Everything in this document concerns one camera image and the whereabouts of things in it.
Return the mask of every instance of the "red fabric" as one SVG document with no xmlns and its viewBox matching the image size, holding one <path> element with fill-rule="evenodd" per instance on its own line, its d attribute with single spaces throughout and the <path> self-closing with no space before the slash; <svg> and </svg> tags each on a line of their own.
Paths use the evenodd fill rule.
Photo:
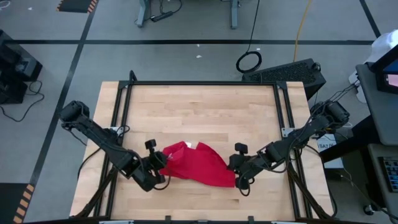
<svg viewBox="0 0 398 224">
<path fill-rule="evenodd" d="M 185 142 L 179 142 L 164 148 L 167 169 L 160 170 L 163 175 L 181 179 L 192 179 L 215 187 L 234 187 L 235 173 L 226 168 L 226 164 L 216 151 L 198 143 L 196 149 L 189 148 Z"/>
</svg>

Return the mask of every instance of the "gray floor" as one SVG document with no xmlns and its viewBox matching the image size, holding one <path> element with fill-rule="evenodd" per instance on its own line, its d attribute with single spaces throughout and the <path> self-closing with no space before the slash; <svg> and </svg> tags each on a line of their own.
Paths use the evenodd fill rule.
<svg viewBox="0 0 398 224">
<path fill-rule="evenodd" d="M 56 12 L 59 1 L 12 0 L 0 11 L 0 29 L 13 39 L 79 40 L 87 14 Z M 180 12 L 160 22 L 147 22 L 138 29 L 134 20 L 138 1 L 100 0 L 87 39 L 89 40 L 159 40 L 159 39 L 248 39 L 251 31 L 255 0 L 242 0 L 239 27 L 229 29 L 229 4 L 217 0 L 183 0 Z M 294 40 L 305 9 L 305 0 L 261 1 L 255 39 Z M 395 0 L 368 0 L 367 4 L 380 31 L 397 28 Z M 171 0 L 165 11 L 178 6 Z M 154 1 L 152 13 L 158 15 Z M 357 0 L 315 0 L 302 29 L 302 40 L 374 40 L 376 36 Z M 32 108 L 21 123 L 0 116 L 0 182 L 28 182 L 32 175 L 45 134 L 57 104 L 65 78 L 75 54 L 76 45 L 23 45 L 44 68 L 39 80 L 44 83 L 46 98 Z M 102 81 L 123 80 L 134 70 L 140 80 L 239 80 L 235 62 L 247 45 L 85 45 L 81 53 L 66 103 L 84 101 L 95 110 Z M 261 68 L 289 63 L 293 45 L 253 45 L 263 55 Z M 322 65 L 327 80 L 318 100 L 349 85 L 348 76 L 355 65 L 370 54 L 369 45 L 299 45 L 298 59 L 313 58 Z M 250 67 L 250 58 L 244 61 Z M 23 104 L 6 106 L 15 117 L 22 115 L 35 97 Z M 342 100 L 355 125 L 368 114 L 355 92 Z M 26 222 L 66 218 L 76 187 L 76 173 L 83 158 L 84 146 L 62 130 L 58 124 Z M 342 220 L 369 221 L 362 212 L 366 201 L 345 182 L 330 182 Z M 388 223 L 378 213 L 375 223 Z"/>
</svg>

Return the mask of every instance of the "keyboard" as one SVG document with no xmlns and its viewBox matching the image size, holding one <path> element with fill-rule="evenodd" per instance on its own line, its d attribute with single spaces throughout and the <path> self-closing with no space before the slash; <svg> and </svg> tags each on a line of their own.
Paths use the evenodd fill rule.
<svg viewBox="0 0 398 224">
<path fill-rule="evenodd" d="M 262 80 L 264 82 L 289 81 L 309 84 L 316 80 L 315 74 L 319 72 L 311 68 L 313 64 L 312 59 L 306 59 L 245 74 L 244 77 L 247 81 L 252 82 Z"/>
<path fill-rule="evenodd" d="M 390 192 L 398 193 L 398 157 L 379 157 Z"/>
</svg>

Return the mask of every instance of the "wooden table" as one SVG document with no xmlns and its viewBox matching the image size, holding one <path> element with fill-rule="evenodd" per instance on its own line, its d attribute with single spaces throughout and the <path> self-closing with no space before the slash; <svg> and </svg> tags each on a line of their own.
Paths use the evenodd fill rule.
<svg viewBox="0 0 398 224">
<path fill-rule="evenodd" d="M 117 82 L 102 84 L 93 118 L 102 127 L 110 126 L 117 86 Z M 288 83 L 288 90 L 295 125 L 302 127 L 310 115 L 303 85 Z M 280 96 L 288 126 L 281 91 Z M 156 139 L 158 150 L 179 141 L 192 142 L 195 147 L 200 141 L 228 163 L 236 142 L 247 144 L 249 154 L 253 155 L 269 142 L 281 139 L 271 86 L 138 85 L 133 86 L 130 102 L 127 125 L 131 130 L 125 135 L 123 146 L 142 157 L 149 153 L 144 145 L 149 139 Z M 123 104 L 122 100 L 119 122 Z M 317 149 L 314 140 L 309 145 Z M 89 141 L 85 158 L 96 149 Z M 71 215 L 77 214 L 98 188 L 103 157 L 104 152 L 100 151 L 81 170 Z M 320 158 L 305 148 L 302 161 L 309 191 L 332 214 Z M 298 188 L 297 197 L 304 217 Z M 107 199 L 106 192 L 101 214 Z M 144 192 L 132 179 L 118 176 L 112 219 L 164 220 L 166 215 L 173 220 L 247 220 L 248 216 L 255 220 L 294 220 L 286 173 L 261 172 L 248 197 L 243 197 L 238 189 L 210 187 L 178 178 L 172 178 L 163 191 Z"/>
</svg>

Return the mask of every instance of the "black floor stripe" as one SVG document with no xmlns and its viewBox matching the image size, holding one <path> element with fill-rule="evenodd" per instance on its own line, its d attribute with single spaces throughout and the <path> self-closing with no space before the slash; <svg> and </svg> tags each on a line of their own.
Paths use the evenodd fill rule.
<svg viewBox="0 0 398 224">
<path fill-rule="evenodd" d="M 8 44 L 81 44 L 80 40 L 8 40 Z M 249 44 L 250 40 L 85 40 L 93 45 Z M 299 45 L 371 45 L 373 40 L 299 40 Z M 294 45 L 295 40 L 253 40 L 252 44 Z"/>
<path fill-rule="evenodd" d="M 158 45 L 158 44 L 249 44 L 250 40 L 86 40 L 85 44 Z M 300 40 L 300 45 L 371 45 L 373 40 Z M 252 44 L 294 45 L 295 40 L 253 40 Z"/>
<path fill-rule="evenodd" d="M 361 5 L 362 5 L 363 11 L 365 12 L 366 17 L 368 18 L 369 23 L 371 24 L 372 30 L 374 32 L 374 35 L 376 37 L 380 37 L 381 33 L 379 31 L 379 28 L 376 25 L 376 22 L 373 19 L 371 11 L 368 8 L 368 5 L 366 4 L 365 0 L 359 0 L 359 1 L 360 1 Z"/>
<path fill-rule="evenodd" d="M 5 40 L 5 44 L 80 44 L 80 40 Z"/>
<path fill-rule="evenodd" d="M 91 23 L 93 22 L 95 11 L 96 11 L 96 8 L 94 8 L 94 11 L 87 18 L 85 28 L 80 37 L 78 47 L 75 52 L 75 56 L 73 56 L 72 64 L 70 65 L 67 78 L 65 79 L 65 83 L 63 84 L 62 91 L 61 91 L 60 97 L 58 99 L 57 106 L 55 108 L 54 114 L 51 119 L 49 130 L 47 131 L 47 134 L 45 135 L 43 146 L 40 150 L 39 158 L 37 159 L 35 168 L 32 173 L 32 177 L 30 178 L 30 183 L 33 185 L 37 185 L 37 181 L 39 180 L 40 173 L 42 172 L 44 161 L 45 161 L 45 158 L 47 157 L 47 153 L 49 151 L 51 141 L 52 141 L 55 129 L 58 124 L 58 113 L 63 108 L 63 105 L 65 104 L 65 99 L 67 97 L 73 76 L 75 74 L 75 70 L 76 70 L 77 64 L 80 59 L 81 51 L 83 50 L 84 42 L 87 38 L 88 31 L 90 29 Z"/>
</svg>

